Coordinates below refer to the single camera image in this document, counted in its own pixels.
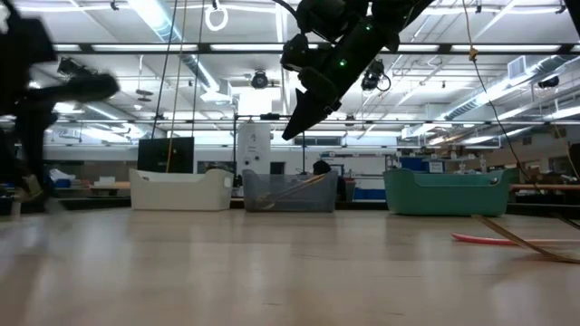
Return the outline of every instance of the floor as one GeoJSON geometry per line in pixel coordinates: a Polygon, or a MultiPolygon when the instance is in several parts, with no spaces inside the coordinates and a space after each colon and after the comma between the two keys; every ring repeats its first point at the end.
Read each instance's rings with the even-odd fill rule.
{"type": "MultiPolygon", "coordinates": [[[[496,219],[580,238],[554,219],[496,219]]],[[[470,218],[139,212],[0,226],[0,324],[574,325],[580,266],[516,247],[470,218]]]]}

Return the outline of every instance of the metal frame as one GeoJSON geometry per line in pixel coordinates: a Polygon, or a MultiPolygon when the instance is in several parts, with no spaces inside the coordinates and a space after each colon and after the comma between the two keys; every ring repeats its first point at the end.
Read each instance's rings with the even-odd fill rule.
{"type": "MultiPolygon", "coordinates": [[[[14,120],[0,119],[0,123],[10,123],[14,120]]],[[[235,120],[195,120],[196,124],[231,124],[235,120]]],[[[57,120],[59,124],[83,124],[83,123],[101,123],[101,124],[118,124],[118,123],[136,123],[136,124],[152,124],[155,120],[57,120]]],[[[191,124],[193,120],[158,120],[158,125],[175,124],[191,124]]],[[[287,120],[254,120],[254,123],[272,123],[272,124],[286,124],[287,120]]],[[[319,124],[324,125],[343,125],[348,124],[375,124],[375,125],[401,125],[401,124],[435,124],[435,125],[464,125],[472,124],[476,126],[497,126],[499,122],[496,120],[323,120],[319,124]]],[[[554,121],[501,121],[502,126],[580,126],[580,120],[554,120],[554,121]]]]}
{"type": "MultiPolygon", "coordinates": [[[[184,43],[182,54],[282,54],[283,43],[184,43]]],[[[578,54],[577,43],[476,43],[479,55],[578,54]]],[[[311,48],[329,49],[329,43],[311,43],[311,48]]],[[[180,44],[166,43],[58,43],[59,54],[180,54],[180,44]]],[[[401,43],[397,53],[383,48],[381,54],[469,54],[467,43],[401,43]]]]}

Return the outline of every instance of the rope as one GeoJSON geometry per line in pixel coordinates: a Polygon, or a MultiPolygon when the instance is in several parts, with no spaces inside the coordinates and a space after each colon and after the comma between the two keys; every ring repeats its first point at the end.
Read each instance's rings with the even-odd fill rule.
{"type": "Polygon", "coordinates": [[[157,98],[157,108],[155,109],[155,118],[153,119],[153,130],[151,131],[151,139],[155,138],[155,129],[157,128],[157,120],[160,115],[161,93],[163,93],[163,84],[165,83],[165,75],[167,74],[167,62],[169,60],[169,50],[171,50],[171,40],[173,39],[173,32],[175,28],[175,18],[178,13],[178,0],[175,0],[173,5],[173,17],[171,18],[171,31],[169,32],[169,42],[167,43],[167,53],[165,53],[165,62],[163,63],[163,73],[161,74],[161,85],[159,86],[159,97],[157,98]]]}
{"type": "MultiPolygon", "coordinates": [[[[188,0],[185,0],[185,6],[188,6],[188,0]]],[[[181,30],[182,35],[181,35],[181,43],[179,45],[179,55],[178,57],[180,58],[181,55],[183,54],[183,43],[185,42],[185,32],[186,32],[186,28],[185,28],[185,22],[187,20],[188,17],[188,11],[185,10],[183,12],[183,23],[181,24],[181,30]]],[[[175,115],[177,113],[178,110],[178,95],[179,95],[179,81],[181,80],[181,63],[182,61],[179,60],[178,63],[178,80],[176,82],[175,85],[175,96],[173,97],[173,116],[171,117],[171,138],[169,138],[169,149],[167,151],[167,165],[165,167],[165,173],[169,173],[169,164],[171,164],[171,151],[173,150],[173,130],[175,128],[175,115]]]]}
{"type": "MultiPolygon", "coordinates": [[[[206,5],[206,0],[203,0],[201,3],[202,7],[206,5]]],[[[201,43],[201,35],[202,35],[202,31],[203,31],[203,16],[204,16],[204,11],[201,11],[201,16],[199,18],[199,35],[198,35],[198,42],[201,43]]],[[[198,77],[199,76],[199,58],[200,58],[200,54],[198,54],[198,65],[196,66],[196,81],[193,85],[193,108],[192,108],[192,113],[193,113],[193,117],[191,119],[191,137],[193,137],[193,133],[196,129],[196,107],[198,105],[198,77]]]]}

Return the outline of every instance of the white plastic bin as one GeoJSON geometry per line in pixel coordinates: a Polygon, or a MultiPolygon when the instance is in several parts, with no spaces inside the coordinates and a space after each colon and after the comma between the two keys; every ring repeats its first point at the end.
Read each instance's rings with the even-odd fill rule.
{"type": "Polygon", "coordinates": [[[206,174],[130,171],[133,209],[217,211],[229,209],[234,175],[221,169],[206,174]]]}

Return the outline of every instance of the storage bin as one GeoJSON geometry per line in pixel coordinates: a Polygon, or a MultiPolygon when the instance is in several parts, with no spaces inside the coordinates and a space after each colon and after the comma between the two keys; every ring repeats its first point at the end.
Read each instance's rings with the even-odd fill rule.
{"type": "Polygon", "coordinates": [[[387,205],[393,213],[412,216],[500,216],[506,212],[512,170],[481,175],[386,171],[387,205]]]}
{"type": "Polygon", "coordinates": [[[333,212],[338,173],[323,176],[258,175],[242,171],[248,212],[333,212]]]}
{"type": "Polygon", "coordinates": [[[206,174],[130,171],[133,209],[217,211],[229,209],[234,175],[222,169],[206,174]]]}

